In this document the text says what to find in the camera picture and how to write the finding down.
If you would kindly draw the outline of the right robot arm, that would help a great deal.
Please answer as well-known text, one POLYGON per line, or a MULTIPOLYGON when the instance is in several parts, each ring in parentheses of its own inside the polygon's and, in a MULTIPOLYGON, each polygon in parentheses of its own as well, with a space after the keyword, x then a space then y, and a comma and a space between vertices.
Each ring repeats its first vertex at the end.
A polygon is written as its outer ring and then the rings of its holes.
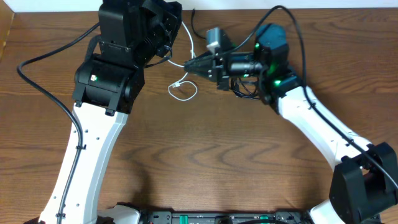
POLYGON ((185 62, 185 71, 221 90, 232 87, 234 79, 257 78, 261 101, 303 132, 329 163, 329 198, 309 210, 312 223, 366 223, 397 204, 395 151, 356 134, 316 98, 289 64, 281 26, 261 26, 252 52, 234 52, 225 32, 214 28, 207 33, 207 49, 185 62))

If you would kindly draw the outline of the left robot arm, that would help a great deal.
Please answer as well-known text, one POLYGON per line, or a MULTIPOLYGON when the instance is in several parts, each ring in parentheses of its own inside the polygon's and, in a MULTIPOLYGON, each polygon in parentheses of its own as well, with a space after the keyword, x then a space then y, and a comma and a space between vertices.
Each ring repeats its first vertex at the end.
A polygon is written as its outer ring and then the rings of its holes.
POLYGON ((109 158, 145 84, 152 58, 165 62, 182 23, 182 5, 167 1, 104 1, 75 73, 73 125, 62 166, 35 223, 141 223, 138 209, 120 203, 98 210, 109 158))

